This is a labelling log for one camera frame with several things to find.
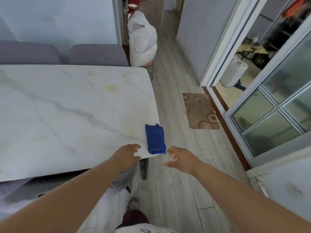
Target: glass door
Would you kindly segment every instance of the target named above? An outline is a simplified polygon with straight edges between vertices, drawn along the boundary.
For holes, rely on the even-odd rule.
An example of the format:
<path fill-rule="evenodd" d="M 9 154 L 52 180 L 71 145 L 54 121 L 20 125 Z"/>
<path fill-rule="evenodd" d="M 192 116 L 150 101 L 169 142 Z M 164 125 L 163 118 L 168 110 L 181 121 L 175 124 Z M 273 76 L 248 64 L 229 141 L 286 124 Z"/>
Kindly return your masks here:
<path fill-rule="evenodd" d="M 252 167 L 311 144 L 311 33 L 295 45 L 225 114 Z"/>

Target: hand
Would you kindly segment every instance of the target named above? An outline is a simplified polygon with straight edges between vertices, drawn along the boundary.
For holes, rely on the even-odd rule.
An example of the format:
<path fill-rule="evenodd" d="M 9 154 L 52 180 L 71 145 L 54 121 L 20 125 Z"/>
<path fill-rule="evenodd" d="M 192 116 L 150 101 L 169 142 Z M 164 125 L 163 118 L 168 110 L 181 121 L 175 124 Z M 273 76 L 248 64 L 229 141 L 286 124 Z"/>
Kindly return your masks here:
<path fill-rule="evenodd" d="M 174 157 L 174 161 L 168 161 L 164 166 L 177 168 L 188 174 L 193 174 L 195 168 L 202 162 L 193 153 L 184 148 L 172 146 L 167 152 L 169 156 Z"/>
<path fill-rule="evenodd" d="M 134 157 L 141 146 L 138 144 L 128 144 L 120 147 L 109 160 L 114 162 L 120 167 L 120 171 L 124 172 L 131 167 L 134 167 L 142 158 L 139 156 Z"/>

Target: folded blue cloth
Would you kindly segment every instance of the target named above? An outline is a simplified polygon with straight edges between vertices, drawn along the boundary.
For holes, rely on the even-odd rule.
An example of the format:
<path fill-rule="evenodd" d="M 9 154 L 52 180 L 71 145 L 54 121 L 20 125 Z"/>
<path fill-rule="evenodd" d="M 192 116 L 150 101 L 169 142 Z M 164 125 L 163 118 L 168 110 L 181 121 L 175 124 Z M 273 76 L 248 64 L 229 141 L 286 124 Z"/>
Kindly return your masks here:
<path fill-rule="evenodd" d="M 146 135 L 150 154 L 166 154 L 163 127 L 159 124 L 154 126 L 146 124 Z"/>

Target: wooden floor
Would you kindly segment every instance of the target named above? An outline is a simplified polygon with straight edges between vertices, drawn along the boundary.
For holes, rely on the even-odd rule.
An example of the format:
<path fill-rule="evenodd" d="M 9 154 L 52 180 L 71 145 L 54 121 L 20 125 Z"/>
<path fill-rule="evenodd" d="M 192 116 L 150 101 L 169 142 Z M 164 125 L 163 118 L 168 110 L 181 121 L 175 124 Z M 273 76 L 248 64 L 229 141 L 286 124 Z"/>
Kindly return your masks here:
<path fill-rule="evenodd" d="M 204 92 L 175 42 L 179 17 L 163 11 L 163 0 L 141 0 L 140 10 L 158 34 L 152 85 L 166 146 L 187 148 L 204 162 L 250 185 L 222 129 L 189 128 L 182 93 Z M 113 231 L 122 222 L 129 199 L 137 196 L 140 210 L 156 226 L 179 233 L 234 232 L 224 213 L 194 177 L 163 166 L 169 159 L 167 155 L 150 158 L 148 179 L 143 181 L 138 173 L 132 194 L 123 190 L 109 199 L 102 198 L 80 231 Z"/>

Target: person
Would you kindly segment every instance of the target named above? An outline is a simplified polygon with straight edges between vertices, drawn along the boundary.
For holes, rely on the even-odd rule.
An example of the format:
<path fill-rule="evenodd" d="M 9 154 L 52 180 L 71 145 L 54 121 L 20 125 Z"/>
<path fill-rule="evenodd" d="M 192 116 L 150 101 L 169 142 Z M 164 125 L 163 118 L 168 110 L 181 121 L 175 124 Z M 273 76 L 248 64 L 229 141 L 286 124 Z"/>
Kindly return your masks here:
<path fill-rule="evenodd" d="M 110 159 L 36 199 L 0 223 L 0 232 L 75 233 L 113 179 L 137 165 L 140 145 L 118 149 Z M 168 149 L 165 166 L 188 173 L 204 186 L 239 232 L 311 232 L 311 223 L 234 178 L 199 160 L 183 148 Z M 137 209 L 128 209 L 117 233 L 174 232 L 148 224 Z"/>

